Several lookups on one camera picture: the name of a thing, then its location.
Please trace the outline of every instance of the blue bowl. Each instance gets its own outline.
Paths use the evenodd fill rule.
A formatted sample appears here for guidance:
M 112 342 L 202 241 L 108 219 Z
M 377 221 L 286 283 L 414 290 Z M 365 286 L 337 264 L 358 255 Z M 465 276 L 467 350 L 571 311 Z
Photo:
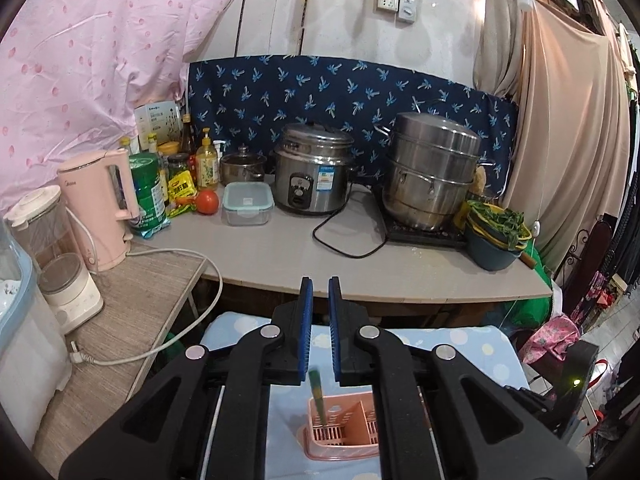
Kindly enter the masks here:
M 522 251 L 505 251 L 482 238 L 474 229 L 465 224 L 466 252 L 484 270 L 503 270 L 520 257 Z

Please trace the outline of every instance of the pink utensil holder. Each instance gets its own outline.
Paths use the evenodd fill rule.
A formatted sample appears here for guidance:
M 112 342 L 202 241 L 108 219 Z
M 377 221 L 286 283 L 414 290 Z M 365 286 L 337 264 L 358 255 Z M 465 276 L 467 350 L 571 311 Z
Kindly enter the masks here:
M 307 424 L 301 428 L 305 454 L 312 460 L 355 460 L 378 455 L 378 423 L 373 394 L 324 398 L 327 425 L 309 399 Z

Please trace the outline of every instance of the yellow snack packet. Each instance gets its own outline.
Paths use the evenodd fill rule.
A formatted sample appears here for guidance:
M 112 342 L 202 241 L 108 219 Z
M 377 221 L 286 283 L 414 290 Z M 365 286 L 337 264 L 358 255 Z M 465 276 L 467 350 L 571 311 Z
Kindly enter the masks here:
M 187 211 L 195 211 L 195 204 L 184 203 L 183 200 L 177 200 L 195 196 L 198 193 L 189 171 L 185 170 L 174 176 L 167 183 L 167 188 L 169 193 L 169 212 L 167 213 L 167 216 L 169 218 L 173 218 Z

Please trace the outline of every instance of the small saucepan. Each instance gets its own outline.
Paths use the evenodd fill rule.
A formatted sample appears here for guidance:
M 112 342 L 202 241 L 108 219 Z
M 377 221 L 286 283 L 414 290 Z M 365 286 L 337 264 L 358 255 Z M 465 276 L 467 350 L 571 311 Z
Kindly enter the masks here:
M 262 182 L 267 157 L 249 153 L 240 146 L 237 153 L 229 153 L 220 159 L 220 181 L 224 186 L 231 182 Z

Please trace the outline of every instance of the light switch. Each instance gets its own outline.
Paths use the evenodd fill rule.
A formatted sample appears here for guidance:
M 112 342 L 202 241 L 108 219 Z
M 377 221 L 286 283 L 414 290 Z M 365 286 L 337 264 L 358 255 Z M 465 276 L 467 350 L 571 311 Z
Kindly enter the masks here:
M 398 20 L 405 23 L 414 23 L 417 9 L 415 0 L 400 0 L 398 9 Z

